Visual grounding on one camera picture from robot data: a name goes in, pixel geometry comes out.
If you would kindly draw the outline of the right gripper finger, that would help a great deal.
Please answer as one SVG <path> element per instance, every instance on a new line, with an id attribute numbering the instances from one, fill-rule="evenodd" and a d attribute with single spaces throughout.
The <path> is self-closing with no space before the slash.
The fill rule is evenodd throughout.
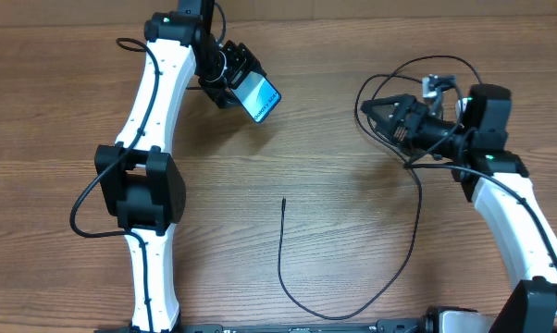
<path id="1" fill-rule="evenodd" d="M 375 129 L 381 134 L 386 141 L 398 148 L 403 150 L 403 144 L 406 136 L 406 127 L 401 121 L 396 118 L 381 118 L 378 117 L 375 120 Z"/>
<path id="2" fill-rule="evenodd" d="M 397 121 L 412 104 L 413 96 L 405 93 L 364 101 L 361 110 L 374 120 Z"/>

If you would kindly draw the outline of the Samsung Galaxy smartphone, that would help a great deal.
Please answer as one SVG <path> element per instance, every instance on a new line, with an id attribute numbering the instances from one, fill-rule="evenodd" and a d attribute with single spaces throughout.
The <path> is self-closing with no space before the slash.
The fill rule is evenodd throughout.
<path id="1" fill-rule="evenodd" d="M 262 123 L 281 100 L 280 92 L 262 74 L 250 72 L 230 89 L 255 123 Z"/>

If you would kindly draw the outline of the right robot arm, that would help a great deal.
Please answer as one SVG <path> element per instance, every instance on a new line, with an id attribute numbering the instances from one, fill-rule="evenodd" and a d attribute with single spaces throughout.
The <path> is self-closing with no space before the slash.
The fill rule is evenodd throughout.
<path id="1" fill-rule="evenodd" d="M 479 83 L 460 97 L 455 121 L 441 117 L 452 78 L 427 83 L 424 99 L 411 94 L 366 100 L 360 109 L 375 135 L 399 154 L 408 169 L 422 169 L 429 154 L 451 171 L 466 200 L 488 225 L 511 281 L 512 293 L 487 332 L 556 332 L 557 236 L 541 211 L 522 158 L 506 150 L 511 92 Z"/>

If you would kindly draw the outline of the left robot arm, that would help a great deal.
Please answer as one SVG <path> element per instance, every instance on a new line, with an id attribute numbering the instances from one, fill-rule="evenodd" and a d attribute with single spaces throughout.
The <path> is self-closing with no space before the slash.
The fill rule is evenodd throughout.
<path id="1" fill-rule="evenodd" d="M 119 47 L 145 55 L 142 80 L 114 144 L 96 149 L 92 185 L 101 188 L 130 250 L 134 312 L 128 332 L 179 331 L 172 242 L 186 185 L 172 151 L 191 80 L 218 108 L 241 107 L 257 124 L 281 100 L 244 44 L 213 34 L 213 16 L 221 10 L 215 1 L 181 1 L 177 10 L 145 22 L 143 41 L 117 40 Z"/>

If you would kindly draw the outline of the white charger plug adapter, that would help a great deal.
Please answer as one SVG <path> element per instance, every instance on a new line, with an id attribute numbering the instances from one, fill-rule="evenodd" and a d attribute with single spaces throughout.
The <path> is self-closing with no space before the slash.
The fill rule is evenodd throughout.
<path id="1" fill-rule="evenodd" d="M 456 113 L 457 120 L 458 120 L 459 122 L 461 122 L 461 120 L 462 120 L 462 118 L 463 118 L 463 116 L 464 116 L 464 113 L 465 113 L 465 111 L 466 111 L 467 104 L 468 104 L 469 100 L 470 100 L 469 97 L 467 97 L 467 98 L 462 98 L 462 99 L 459 100 L 459 101 L 456 103 L 456 105 L 455 105 L 455 113 Z"/>

